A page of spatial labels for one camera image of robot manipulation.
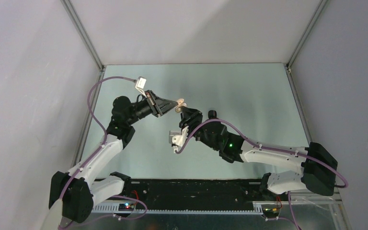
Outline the beige earbud charging case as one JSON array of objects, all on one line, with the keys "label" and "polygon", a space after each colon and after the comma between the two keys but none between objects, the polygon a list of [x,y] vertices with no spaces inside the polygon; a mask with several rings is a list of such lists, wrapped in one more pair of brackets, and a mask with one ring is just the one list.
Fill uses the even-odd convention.
[{"label": "beige earbud charging case", "polygon": [[177,106],[175,107],[175,112],[177,113],[180,113],[183,107],[187,107],[187,104],[183,98],[178,99],[176,102],[177,102]]}]

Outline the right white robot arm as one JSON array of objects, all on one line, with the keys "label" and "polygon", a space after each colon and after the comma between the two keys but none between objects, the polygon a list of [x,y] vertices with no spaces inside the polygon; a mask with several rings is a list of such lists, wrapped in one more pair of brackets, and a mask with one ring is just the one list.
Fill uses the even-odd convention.
[{"label": "right white robot arm", "polygon": [[181,133],[171,138],[175,153],[181,153],[191,138],[200,141],[229,163],[263,163],[282,167],[285,172],[268,172],[262,177],[260,196],[272,200],[285,192],[307,189],[321,196],[333,196],[337,187],[337,160],[319,143],[308,147],[285,147],[247,138],[237,128],[228,131],[230,123],[217,118],[214,110],[203,121],[199,110],[180,107]]}]

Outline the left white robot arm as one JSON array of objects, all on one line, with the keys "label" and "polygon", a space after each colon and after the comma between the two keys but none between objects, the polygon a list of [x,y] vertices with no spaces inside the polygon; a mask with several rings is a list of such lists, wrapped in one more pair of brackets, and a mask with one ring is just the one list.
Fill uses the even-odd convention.
[{"label": "left white robot arm", "polygon": [[109,175],[100,182],[95,179],[132,140],[134,123],[149,115],[161,117],[172,109],[179,111],[183,104],[183,99],[163,99],[151,90],[140,94],[135,102],[126,96],[117,97],[113,101],[110,123],[96,150],[67,172],[58,171],[52,176],[46,222],[53,223],[56,228],[62,218],[83,223],[94,206],[108,198],[116,195],[128,199],[132,195],[132,186],[122,178]]}]

